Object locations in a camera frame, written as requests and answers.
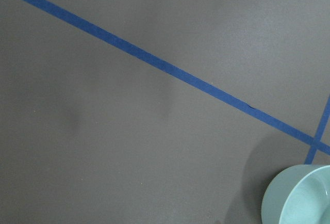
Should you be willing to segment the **mint green ceramic bowl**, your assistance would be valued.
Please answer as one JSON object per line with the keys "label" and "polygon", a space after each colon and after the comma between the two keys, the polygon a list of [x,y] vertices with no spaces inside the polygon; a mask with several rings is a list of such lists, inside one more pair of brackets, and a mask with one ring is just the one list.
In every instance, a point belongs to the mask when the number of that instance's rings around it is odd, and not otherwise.
{"label": "mint green ceramic bowl", "polygon": [[268,185],[262,223],[329,223],[329,165],[296,165]]}

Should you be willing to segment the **blue tape line crosswise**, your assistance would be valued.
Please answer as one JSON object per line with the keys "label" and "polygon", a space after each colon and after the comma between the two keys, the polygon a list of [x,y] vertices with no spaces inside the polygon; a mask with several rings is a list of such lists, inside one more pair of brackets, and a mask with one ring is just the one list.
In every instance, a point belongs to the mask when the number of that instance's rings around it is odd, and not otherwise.
{"label": "blue tape line crosswise", "polygon": [[269,114],[253,108],[248,103],[230,95],[229,93],[195,77],[194,75],[162,60],[147,51],[123,40],[122,38],[88,22],[87,20],[47,1],[47,0],[23,0],[36,8],[47,12],[70,25],[81,29],[82,31],[148,63],[149,65],[201,90],[202,92],[215,97],[216,99],[225,102],[226,104],[276,128],[293,138],[298,139],[311,146],[314,151],[321,151],[329,155],[329,145],[321,140],[309,136],[308,134],[270,116]]}

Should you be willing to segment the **blue tape line lengthwise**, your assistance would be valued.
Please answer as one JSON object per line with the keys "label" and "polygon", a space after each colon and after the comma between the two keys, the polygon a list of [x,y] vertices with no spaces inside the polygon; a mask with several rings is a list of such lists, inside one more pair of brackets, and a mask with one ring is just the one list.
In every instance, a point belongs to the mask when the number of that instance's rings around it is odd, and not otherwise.
{"label": "blue tape line lengthwise", "polygon": [[312,144],[311,144],[311,146],[309,148],[309,151],[306,155],[306,158],[305,158],[305,161],[304,161],[305,165],[311,165],[312,164],[312,162],[314,160],[314,157],[316,155],[316,152],[318,150],[318,147],[321,143],[321,139],[322,139],[322,136],[324,134],[326,125],[328,123],[328,119],[329,119],[329,97],[327,99],[324,111],[322,113],[320,122],[318,124],[317,130],[316,130],[316,133],[315,133],[315,136],[313,138]]}

